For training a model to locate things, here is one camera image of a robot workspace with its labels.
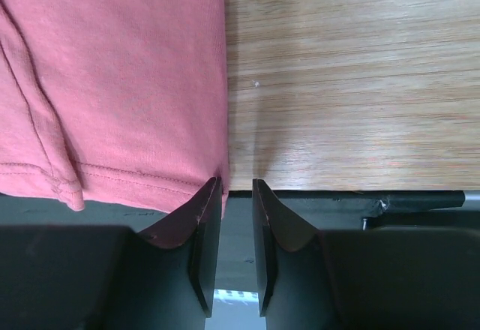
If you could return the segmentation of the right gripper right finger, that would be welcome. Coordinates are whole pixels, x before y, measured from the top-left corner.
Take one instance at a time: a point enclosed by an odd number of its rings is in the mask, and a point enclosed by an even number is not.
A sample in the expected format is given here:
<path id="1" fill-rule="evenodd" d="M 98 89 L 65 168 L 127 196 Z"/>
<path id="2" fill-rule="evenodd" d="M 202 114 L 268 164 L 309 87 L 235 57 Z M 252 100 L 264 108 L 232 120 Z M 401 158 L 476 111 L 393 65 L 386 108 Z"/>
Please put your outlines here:
<path id="1" fill-rule="evenodd" d="M 259 313 L 268 329 L 477 329 L 479 213 L 383 212 L 319 229 L 253 181 Z"/>

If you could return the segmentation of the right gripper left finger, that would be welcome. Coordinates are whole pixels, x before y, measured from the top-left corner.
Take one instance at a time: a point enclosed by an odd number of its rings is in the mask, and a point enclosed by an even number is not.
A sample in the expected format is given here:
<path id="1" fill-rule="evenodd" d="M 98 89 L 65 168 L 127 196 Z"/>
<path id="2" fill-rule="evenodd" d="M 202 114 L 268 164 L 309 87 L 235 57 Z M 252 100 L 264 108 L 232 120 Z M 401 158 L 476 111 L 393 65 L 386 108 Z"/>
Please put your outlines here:
<path id="1" fill-rule="evenodd" d="M 203 329 L 212 315 L 222 183 L 141 232 L 1 227 L 3 329 Z"/>

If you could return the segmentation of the pink polo t shirt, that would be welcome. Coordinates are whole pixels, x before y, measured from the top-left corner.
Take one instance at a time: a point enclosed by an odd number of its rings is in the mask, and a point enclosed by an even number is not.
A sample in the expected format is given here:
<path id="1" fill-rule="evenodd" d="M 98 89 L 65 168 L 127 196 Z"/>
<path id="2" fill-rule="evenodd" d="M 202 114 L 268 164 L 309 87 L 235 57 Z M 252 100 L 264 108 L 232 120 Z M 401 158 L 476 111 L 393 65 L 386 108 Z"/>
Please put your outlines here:
<path id="1" fill-rule="evenodd" d="M 172 212 L 229 180 L 224 0 L 1 0 L 1 192 Z"/>

